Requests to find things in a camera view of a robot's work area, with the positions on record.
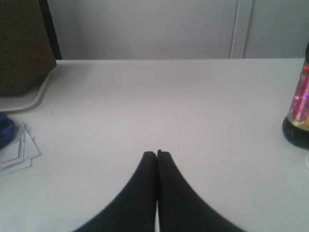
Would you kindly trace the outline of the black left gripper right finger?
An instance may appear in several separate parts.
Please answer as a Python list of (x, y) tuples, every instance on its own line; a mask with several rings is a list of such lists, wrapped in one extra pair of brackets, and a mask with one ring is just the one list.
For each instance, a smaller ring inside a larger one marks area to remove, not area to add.
[(171, 154), (158, 150), (158, 216), (161, 232), (242, 232), (191, 188)]

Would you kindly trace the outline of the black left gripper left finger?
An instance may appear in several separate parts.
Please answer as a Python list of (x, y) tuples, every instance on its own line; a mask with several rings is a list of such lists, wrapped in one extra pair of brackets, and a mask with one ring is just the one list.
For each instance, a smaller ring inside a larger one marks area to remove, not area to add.
[(77, 232), (153, 232), (156, 215), (156, 154), (143, 153), (119, 194)]

